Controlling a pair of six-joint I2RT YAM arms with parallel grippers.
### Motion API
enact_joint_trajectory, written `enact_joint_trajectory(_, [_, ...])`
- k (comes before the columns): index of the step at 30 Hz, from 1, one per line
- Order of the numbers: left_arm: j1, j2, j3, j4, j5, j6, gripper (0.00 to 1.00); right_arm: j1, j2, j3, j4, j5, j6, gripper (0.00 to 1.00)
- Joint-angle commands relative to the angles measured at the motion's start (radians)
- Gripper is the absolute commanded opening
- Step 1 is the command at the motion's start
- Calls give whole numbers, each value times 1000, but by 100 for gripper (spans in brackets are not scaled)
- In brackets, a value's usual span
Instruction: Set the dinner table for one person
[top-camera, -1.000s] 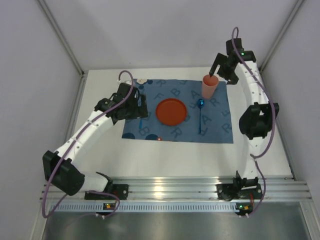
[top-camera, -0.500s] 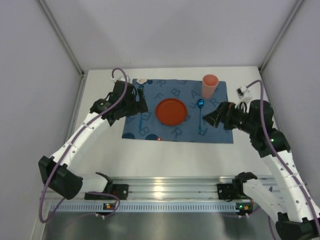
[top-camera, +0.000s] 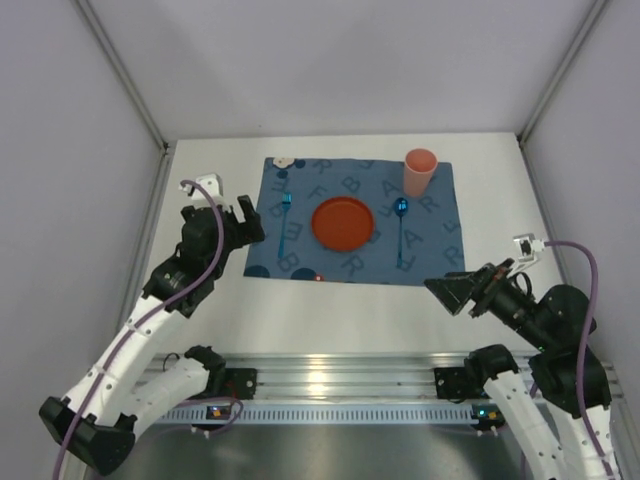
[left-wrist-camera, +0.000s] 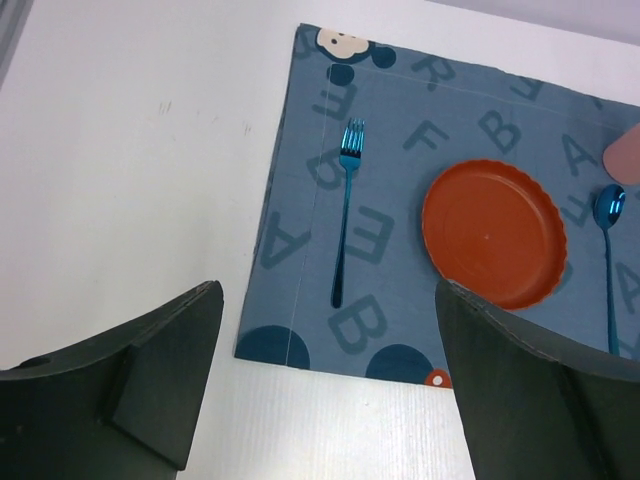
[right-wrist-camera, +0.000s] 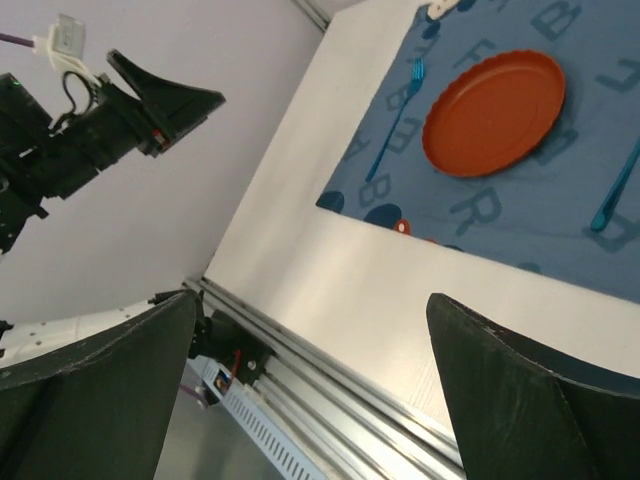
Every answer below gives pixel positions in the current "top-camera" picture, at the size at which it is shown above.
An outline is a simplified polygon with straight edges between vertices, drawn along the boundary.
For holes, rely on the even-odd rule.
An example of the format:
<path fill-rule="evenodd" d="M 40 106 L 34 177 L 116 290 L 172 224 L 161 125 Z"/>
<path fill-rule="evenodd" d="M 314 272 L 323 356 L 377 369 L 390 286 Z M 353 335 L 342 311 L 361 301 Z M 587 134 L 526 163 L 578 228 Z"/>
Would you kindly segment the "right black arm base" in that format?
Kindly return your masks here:
<path fill-rule="evenodd" d="M 438 367 L 434 369 L 436 395 L 440 400 L 462 403 L 480 399 L 481 388 L 467 374 L 464 367 Z"/>

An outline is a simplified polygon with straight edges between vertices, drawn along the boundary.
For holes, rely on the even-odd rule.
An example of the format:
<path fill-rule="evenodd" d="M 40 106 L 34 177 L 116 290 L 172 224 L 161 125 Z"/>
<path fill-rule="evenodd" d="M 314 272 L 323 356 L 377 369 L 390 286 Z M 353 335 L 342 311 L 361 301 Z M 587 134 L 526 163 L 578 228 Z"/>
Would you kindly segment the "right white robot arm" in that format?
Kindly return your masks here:
<path fill-rule="evenodd" d="M 537 390 L 556 427 L 549 428 L 528 392 L 509 350 L 500 344 L 471 352 L 467 374 L 499 406 L 537 479 L 617 479 L 620 470 L 610 437 L 611 392 L 606 371 L 589 350 L 594 330 L 599 271 L 591 268 L 591 291 L 566 284 L 541 300 L 522 290 L 513 260 L 488 263 L 475 272 L 427 279 L 425 287 L 452 315 L 473 305 L 476 318 L 490 313 L 531 344 L 529 361 Z"/>

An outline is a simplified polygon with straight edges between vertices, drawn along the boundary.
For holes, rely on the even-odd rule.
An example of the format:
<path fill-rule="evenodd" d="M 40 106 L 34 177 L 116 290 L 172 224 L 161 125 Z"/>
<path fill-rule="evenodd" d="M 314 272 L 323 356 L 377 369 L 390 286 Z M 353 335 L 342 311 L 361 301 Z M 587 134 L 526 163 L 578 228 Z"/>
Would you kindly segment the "blue plastic fork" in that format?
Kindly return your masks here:
<path fill-rule="evenodd" d="M 278 246 L 279 259 L 282 259 L 284 257 L 286 224 L 287 224 L 288 213 L 291 209 L 291 206 L 292 206 L 292 194 L 290 192 L 285 192 L 281 200 L 282 221 L 281 221 L 280 238 L 279 238 L 279 246 Z"/>

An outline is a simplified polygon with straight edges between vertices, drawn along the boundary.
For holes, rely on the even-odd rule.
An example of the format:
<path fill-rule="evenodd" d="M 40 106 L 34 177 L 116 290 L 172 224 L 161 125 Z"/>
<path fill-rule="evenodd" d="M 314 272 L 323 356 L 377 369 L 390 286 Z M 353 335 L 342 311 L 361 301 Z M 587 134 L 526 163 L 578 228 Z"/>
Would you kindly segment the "blue plastic spoon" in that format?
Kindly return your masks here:
<path fill-rule="evenodd" d="M 393 210 L 398 218 L 396 266 L 400 268 L 403 263 L 403 226 L 404 218 L 409 210 L 408 200 L 404 197 L 398 197 L 394 201 Z"/>

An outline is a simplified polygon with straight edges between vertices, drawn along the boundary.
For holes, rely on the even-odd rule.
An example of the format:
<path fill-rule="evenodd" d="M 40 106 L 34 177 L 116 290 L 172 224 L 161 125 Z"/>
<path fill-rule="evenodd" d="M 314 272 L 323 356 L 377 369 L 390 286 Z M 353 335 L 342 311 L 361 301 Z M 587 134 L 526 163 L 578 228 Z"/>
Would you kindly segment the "blue letter-print placemat cloth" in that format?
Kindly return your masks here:
<path fill-rule="evenodd" d="M 420 286 L 465 270 L 453 168 L 395 210 L 404 165 L 389 160 L 268 157 L 257 200 L 266 238 L 247 277 Z"/>

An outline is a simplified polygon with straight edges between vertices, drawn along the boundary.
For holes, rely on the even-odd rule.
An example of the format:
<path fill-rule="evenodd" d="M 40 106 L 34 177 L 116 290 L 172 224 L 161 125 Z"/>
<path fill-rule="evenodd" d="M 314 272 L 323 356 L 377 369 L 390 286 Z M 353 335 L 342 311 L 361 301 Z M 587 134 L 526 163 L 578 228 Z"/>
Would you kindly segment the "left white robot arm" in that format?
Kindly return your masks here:
<path fill-rule="evenodd" d="M 189 348 L 145 386 L 138 381 L 162 344 L 212 294 L 230 253 L 264 240 L 250 197 L 238 203 L 242 220 L 216 205 L 182 209 L 181 240 L 153 270 L 122 330 L 73 388 L 40 407 L 62 450 L 99 475 L 116 471 L 142 434 L 174 407 L 223 395 L 226 361 L 208 346 Z"/>

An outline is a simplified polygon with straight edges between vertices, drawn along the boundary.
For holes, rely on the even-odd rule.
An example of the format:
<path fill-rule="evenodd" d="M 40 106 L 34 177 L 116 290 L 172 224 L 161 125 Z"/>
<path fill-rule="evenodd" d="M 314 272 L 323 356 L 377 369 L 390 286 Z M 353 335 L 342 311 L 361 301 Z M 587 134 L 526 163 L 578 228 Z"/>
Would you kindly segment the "red round plate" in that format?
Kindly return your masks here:
<path fill-rule="evenodd" d="M 351 252 L 363 247 L 372 237 L 375 220 L 361 200 L 337 196 L 322 202 L 311 216 L 315 239 L 335 252 Z"/>

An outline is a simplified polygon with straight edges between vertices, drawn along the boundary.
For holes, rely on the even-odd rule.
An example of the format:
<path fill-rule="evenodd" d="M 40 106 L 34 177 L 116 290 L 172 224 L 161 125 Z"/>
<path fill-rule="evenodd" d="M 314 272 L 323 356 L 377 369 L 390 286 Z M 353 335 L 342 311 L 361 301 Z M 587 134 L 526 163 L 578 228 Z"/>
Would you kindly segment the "pink plastic cup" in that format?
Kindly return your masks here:
<path fill-rule="evenodd" d="M 419 197 L 427 189 L 438 166 L 436 155 L 427 149 L 413 149 L 405 156 L 404 193 L 410 197 Z"/>

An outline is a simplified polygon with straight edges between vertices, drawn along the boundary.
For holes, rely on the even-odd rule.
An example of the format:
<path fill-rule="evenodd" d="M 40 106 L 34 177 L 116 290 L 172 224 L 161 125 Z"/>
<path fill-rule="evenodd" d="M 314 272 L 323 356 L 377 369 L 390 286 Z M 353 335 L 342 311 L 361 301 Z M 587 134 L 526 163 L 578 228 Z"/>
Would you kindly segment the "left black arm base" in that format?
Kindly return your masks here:
<path fill-rule="evenodd" d="M 226 368 L 223 379 L 216 387 L 213 397 L 233 397 L 252 400 L 257 390 L 258 371 L 254 368 Z"/>

